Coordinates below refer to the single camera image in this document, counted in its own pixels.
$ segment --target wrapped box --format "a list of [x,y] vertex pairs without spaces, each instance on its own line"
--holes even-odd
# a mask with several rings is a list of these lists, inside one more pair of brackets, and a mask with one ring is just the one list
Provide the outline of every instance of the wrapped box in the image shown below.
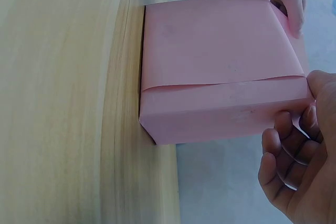
[[140,123],[157,144],[261,133],[313,101],[303,38],[268,0],[146,7]]

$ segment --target pink wrapping paper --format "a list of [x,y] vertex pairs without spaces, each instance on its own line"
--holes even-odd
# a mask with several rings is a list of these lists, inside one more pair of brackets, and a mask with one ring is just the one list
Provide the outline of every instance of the pink wrapping paper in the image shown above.
[[157,144],[262,132],[312,102],[303,38],[268,0],[146,7],[140,123]]

